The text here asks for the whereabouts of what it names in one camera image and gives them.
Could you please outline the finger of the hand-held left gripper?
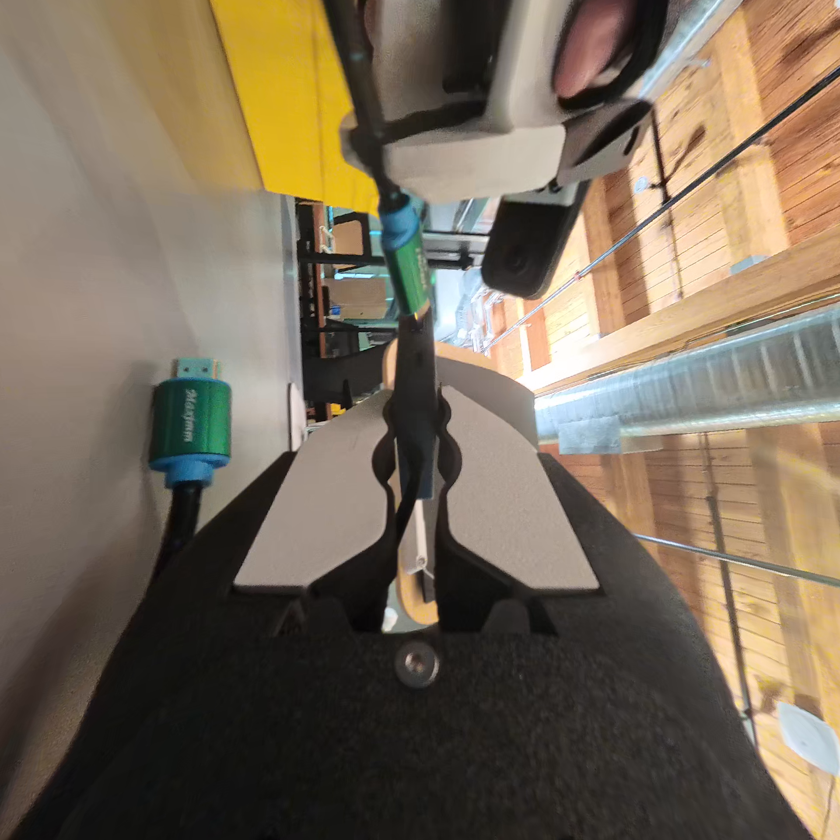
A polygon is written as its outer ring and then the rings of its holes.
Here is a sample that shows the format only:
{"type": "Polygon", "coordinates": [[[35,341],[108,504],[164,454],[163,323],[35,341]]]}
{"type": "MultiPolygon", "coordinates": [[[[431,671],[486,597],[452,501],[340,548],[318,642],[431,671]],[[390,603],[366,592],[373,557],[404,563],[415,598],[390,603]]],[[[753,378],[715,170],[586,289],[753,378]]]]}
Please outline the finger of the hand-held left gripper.
{"type": "Polygon", "coordinates": [[[562,115],[505,132],[489,131],[478,120],[389,143],[385,172],[431,204],[527,193],[556,176],[565,136],[562,115]]]}

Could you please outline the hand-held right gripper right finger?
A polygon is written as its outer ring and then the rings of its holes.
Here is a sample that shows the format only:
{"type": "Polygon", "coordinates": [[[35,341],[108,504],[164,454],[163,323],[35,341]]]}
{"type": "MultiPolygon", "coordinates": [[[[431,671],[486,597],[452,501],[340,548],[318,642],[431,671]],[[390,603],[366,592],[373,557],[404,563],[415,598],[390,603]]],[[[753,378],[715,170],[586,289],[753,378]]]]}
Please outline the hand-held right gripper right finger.
{"type": "Polygon", "coordinates": [[[435,594],[443,634],[557,634],[602,586],[537,449],[452,385],[441,393],[435,594]]]}

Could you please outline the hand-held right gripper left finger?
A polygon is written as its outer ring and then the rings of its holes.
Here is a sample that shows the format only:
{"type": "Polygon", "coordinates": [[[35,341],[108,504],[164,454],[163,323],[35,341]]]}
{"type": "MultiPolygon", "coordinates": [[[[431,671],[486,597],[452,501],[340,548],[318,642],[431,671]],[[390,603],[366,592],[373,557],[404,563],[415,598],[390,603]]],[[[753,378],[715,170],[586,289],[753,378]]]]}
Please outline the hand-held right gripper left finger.
{"type": "Polygon", "coordinates": [[[373,394],[302,444],[234,578],[238,592],[333,599],[354,630],[382,630],[398,552],[391,397],[373,394]]]}

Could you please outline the black braided cable green plugs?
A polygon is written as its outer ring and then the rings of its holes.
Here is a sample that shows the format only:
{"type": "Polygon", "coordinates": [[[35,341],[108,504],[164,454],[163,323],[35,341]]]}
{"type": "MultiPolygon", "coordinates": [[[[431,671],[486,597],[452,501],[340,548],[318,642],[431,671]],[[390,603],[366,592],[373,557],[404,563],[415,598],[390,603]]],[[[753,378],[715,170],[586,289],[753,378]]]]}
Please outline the black braided cable green plugs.
{"type": "MultiPolygon", "coordinates": [[[[391,138],[376,90],[362,15],[354,2],[323,2],[348,84],[356,126],[350,142],[379,194],[382,249],[401,319],[431,310],[431,271],[417,214],[386,175],[391,138]]],[[[177,360],[175,372],[154,390],[149,466],[164,476],[171,504],[153,568],[156,579],[196,533],[203,491],[230,460],[232,391],[217,378],[213,360],[177,360]]]]}

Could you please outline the dark adapter with short cable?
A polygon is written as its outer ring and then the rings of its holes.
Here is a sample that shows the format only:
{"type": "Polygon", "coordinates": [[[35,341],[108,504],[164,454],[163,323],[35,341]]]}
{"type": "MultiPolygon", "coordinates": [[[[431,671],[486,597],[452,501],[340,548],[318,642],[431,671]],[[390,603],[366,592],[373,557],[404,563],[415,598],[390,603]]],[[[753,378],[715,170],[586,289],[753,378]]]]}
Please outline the dark adapter with short cable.
{"type": "Polygon", "coordinates": [[[427,566],[424,502],[434,498],[438,441],[434,317],[430,309],[400,320],[394,388],[387,408],[401,490],[396,534],[399,539],[406,534],[414,537],[414,546],[406,550],[401,569],[415,575],[427,566]]]}

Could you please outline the yellow plastic bin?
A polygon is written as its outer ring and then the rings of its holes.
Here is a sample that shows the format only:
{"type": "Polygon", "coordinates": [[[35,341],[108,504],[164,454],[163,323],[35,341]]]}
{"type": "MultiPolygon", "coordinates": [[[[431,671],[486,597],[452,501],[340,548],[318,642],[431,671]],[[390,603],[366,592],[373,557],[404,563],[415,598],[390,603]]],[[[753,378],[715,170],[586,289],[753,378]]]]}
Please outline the yellow plastic bin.
{"type": "Polygon", "coordinates": [[[372,179],[343,158],[351,99],[319,1],[212,1],[263,186],[377,214],[372,179]]]}

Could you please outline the grey desk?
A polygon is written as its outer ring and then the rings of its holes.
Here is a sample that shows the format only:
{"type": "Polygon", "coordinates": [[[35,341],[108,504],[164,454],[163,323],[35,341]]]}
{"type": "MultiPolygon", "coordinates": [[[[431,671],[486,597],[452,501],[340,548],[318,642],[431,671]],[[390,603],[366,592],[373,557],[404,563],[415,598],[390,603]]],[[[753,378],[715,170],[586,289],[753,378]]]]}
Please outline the grey desk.
{"type": "Polygon", "coordinates": [[[258,172],[210,2],[1,4],[2,838],[149,582],[174,359],[233,387],[205,523],[288,449],[293,200],[258,172]]]}

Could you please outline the person's left hand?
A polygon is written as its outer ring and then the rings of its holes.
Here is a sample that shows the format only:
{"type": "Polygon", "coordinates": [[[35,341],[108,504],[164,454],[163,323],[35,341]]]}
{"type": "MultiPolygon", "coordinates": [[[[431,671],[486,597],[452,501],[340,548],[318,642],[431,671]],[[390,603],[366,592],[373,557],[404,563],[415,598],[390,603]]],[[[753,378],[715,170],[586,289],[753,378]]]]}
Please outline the person's left hand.
{"type": "Polygon", "coordinates": [[[570,100],[605,84],[634,38],[636,11],[636,1],[580,3],[553,73],[558,99],[570,100]]]}

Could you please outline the white panel stand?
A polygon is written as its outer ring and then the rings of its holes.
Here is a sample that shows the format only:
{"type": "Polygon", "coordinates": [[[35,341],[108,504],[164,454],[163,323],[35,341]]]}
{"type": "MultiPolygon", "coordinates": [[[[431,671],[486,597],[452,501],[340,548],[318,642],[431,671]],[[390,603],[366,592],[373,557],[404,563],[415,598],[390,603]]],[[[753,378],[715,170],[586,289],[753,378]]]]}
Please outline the white panel stand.
{"type": "Polygon", "coordinates": [[[370,548],[394,511],[375,472],[392,392],[378,391],[306,437],[306,410],[295,386],[291,393],[292,441],[299,447],[276,499],[280,582],[304,587],[370,548]]]}

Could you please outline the white ceiling device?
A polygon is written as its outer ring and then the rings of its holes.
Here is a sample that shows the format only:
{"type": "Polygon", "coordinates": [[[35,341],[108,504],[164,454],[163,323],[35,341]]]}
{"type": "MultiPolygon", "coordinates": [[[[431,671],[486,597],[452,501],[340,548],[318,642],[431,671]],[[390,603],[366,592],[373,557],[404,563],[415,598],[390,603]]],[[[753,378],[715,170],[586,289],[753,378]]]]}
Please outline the white ceiling device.
{"type": "Polygon", "coordinates": [[[777,705],[784,744],[817,769],[839,776],[839,738],[835,730],[811,712],[790,703],[777,705]]]}

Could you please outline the silver ventilation duct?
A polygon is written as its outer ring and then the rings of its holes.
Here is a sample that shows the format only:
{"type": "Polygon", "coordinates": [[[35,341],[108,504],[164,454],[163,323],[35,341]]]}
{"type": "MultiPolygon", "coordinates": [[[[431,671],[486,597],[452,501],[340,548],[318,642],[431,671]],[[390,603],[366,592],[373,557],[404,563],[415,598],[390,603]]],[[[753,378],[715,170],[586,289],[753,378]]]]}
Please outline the silver ventilation duct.
{"type": "Polygon", "coordinates": [[[561,455],[628,455],[664,439],[839,418],[838,304],[674,353],[535,401],[561,455]]]}

